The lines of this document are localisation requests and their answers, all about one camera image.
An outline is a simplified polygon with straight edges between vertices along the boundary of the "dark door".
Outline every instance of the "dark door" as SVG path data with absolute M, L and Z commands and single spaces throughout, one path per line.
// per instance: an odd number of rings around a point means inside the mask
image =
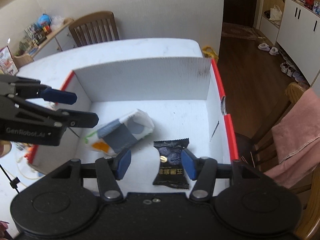
M 223 22 L 252 27 L 257 0 L 224 0 Z

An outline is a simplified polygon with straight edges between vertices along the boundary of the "screw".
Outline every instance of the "screw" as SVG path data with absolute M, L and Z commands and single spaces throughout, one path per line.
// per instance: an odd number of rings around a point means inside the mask
M 207 197 L 208 193 L 205 190 L 198 189 L 192 192 L 195 198 L 205 198 Z
M 60 122 L 54 122 L 54 123 L 53 123 L 53 126 L 54 126 L 54 127 L 61 127 L 61 126 L 62 126 L 62 123 L 60 123 Z
M 143 201 L 143 204 L 146 204 L 146 205 L 151 205 L 152 204 L 152 201 L 150 199 L 145 199 Z
M 108 199 L 114 199 L 120 196 L 120 192 L 117 190 L 108 190 L 104 193 L 104 196 Z
M 152 202 L 159 203 L 159 202 L 161 202 L 161 199 L 160 198 L 154 198 L 154 199 L 152 199 Z

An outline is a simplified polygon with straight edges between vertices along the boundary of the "yellow bag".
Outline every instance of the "yellow bag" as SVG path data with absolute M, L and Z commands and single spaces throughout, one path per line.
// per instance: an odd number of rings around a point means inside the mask
M 203 47 L 202 53 L 203 53 L 204 57 L 214 58 L 216 63 L 218 63 L 219 57 L 218 57 L 217 53 L 213 50 L 213 48 L 211 48 L 210 46 Z

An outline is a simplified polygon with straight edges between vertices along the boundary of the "black snack package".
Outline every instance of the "black snack package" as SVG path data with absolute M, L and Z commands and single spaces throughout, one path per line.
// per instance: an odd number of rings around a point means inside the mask
M 160 168 L 153 185 L 189 189 L 181 163 L 181 151 L 187 148 L 188 144 L 189 138 L 153 142 L 160 155 Z

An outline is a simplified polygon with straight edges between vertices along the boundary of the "door mat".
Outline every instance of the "door mat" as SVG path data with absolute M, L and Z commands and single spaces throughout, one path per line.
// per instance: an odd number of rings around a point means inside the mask
M 222 23 L 221 36 L 253 41 L 257 38 L 252 28 L 233 23 Z

